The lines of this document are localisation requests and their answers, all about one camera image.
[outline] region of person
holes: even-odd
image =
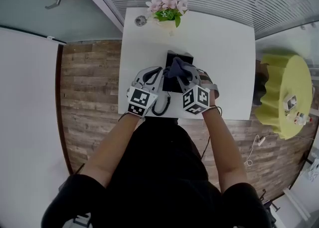
[[[42,227],[86,222],[85,227],[93,228],[192,223],[270,228],[263,204],[248,183],[238,147],[215,108],[214,91],[210,105],[202,115],[220,191],[208,181],[198,150],[175,119],[147,117],[135,130],[140,118],[127,113],[81,173],[67,179],[46,210]]]

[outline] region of white table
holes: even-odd
[[[149,21],[136,26],[135,18],[146,15],[146,8],[128,8],[125,17],[120,78],[119,113],[127,111],[126,91],[137,73],[151,66],[165,67],[168,50],[190,53],[193,65],[205,70],[218,85],[220,96],[216,105],[223,109],[224,119],[248,120],[255,79],[254,29],[221,17],[188,11],[181,24],[169,35],[167,29]],[[171,103],[163,117],[202,119],[182,109],[181,94],[171,93]],[[166,100],[159,92],[156,110]],[[147,115],[154,116],[152,111]]]

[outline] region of gray wall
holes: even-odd
[[[0,0],[0,24],[70,42],[121,39],[122,33],[92,0]]]

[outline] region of white cable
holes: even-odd
[[[266,137],[269,137],[269,136],[278,136],[278,134],[266,135],[266,136],[262,137],[262,139],[264,139],[264,138],[266,138]],[[258,137],[258,143],[260,142],[259,135],[256,134],[256,136],[255,136],[255,138],[254,138],[254,141],[253,141],[253,144],[252,144],[252,146],[251,146],[250,154],[248,155],[248,157],[247,157],[247,159],[246,159],[246,162],[244,162],[244,164],[247,163],[247,166],[249,166],[249,167],[253,165],[253,161],[250,160],[249,157],[251,156],[251,153],[252,153],[253,150],[254,150],[254,144],[255,144],[255,141],[256,141],[256,138],[257,138],[257,137]],[[312,140],[314,140],[313,138],[303,138],[303,137],[300,137],[300,136],[294,136],[294,137],[291,137],[291,138],[302,138],[302,139],[312,139]]]
[[[254,138],[254,141],[253,141],[253,144],[251,145],[251,151],[250,151],[250,154],[248,155],[247,159],[246,159],[246,162],[244,163],[247,163],[248,166],[252,166],[253,165],[253,161],[249,159],[251,153],[253,152],[254,150],[254,143],[256,141],[256,137],[258,137],[258,142],[260,141],[260,138],[259,138],[259,135],[257,134]]]

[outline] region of yellow-green table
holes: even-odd
[[[312,102],[312,82],[307,64],[299,55],[270,55],[263,57],[262,64],[268,64],[269,80],[265,84],[266,94],[260,99],[262,105],[255,111],[262,124],[273,127],[280,138],[289,139],[302,129],[286,119],[284,98],[296,95],[297,104],[291,112],[309,114]]]

